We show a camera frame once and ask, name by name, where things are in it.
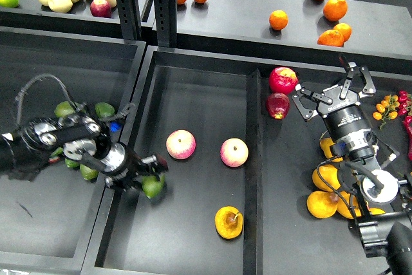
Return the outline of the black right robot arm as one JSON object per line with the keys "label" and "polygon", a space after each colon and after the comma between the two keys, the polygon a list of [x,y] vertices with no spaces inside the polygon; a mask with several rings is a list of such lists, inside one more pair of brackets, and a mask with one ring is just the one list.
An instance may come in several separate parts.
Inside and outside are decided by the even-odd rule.
{"label": "black right robot arm", "polygon": [[365,255],[382,256],[392,274],[411,274],[411,175],[401,179],[387,167],[399,152],[383,142],[361,110],[361,99],[376,92],[370,72],[344,55],[344,82],[320,93],[297,84],[292,100],[305,121],[322,117],[332,139],[332,158],[341,158],[339,186],[321,181],[347,207]]}

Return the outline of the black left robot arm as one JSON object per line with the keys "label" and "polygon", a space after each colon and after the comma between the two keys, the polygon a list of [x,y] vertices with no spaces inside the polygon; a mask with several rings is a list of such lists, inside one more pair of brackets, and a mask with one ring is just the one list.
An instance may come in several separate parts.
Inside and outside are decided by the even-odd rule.
{"label": "black left robot arm", "polygon": [[1,170],[25,179],[42,170],[52,153],[62,149],[70,160],[105,175],[106,187],[126,191],[141,189],[141,176],[160,175],[168,170],[159,154],[140,158],[122,142],[113,142],[109,123],[125,118],[135,106],[128,103],[112,117],[100,118],[85,103],[77,104],[64,84],[60,87],[74,112],[59,118],[37,118],[22,124],[23,100],[36,82],[57,77],[44,73],[30,79],[16,96],[16,129],[1,135]]}

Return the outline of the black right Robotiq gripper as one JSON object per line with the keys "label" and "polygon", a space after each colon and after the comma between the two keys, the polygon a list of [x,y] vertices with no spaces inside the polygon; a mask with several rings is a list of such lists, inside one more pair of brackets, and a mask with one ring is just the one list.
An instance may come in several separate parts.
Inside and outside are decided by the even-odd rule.
{"label": "black right Robotiq gripper", "polygon": [[[372,97],[376,88],[366,66],[348,61],[343,53],[339,54],[339,61],[346,72],[343,86],[334,85],[317,93],[297,84],[292,101],[304,121],[318,114],[322,116],[335,143],[333,154],[349,159],[369,159],[375,156],[372,129],[360,108],[359,98]],[[359,95],[350,90],[353,78],[358,75],[364,83]]]}

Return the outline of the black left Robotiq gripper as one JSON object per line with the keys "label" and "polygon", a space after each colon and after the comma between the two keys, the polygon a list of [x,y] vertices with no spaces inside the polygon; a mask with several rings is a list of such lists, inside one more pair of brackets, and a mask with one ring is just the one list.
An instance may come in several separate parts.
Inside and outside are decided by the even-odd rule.
{"label": "black left Robotiq gripper", "polygon": [[134,150],[123,143],[113,144],[103,158],[105,185],[115,191],[143,191],[140,176],[160,174],[169,168],[166,159],[159,154],[140,158]]}

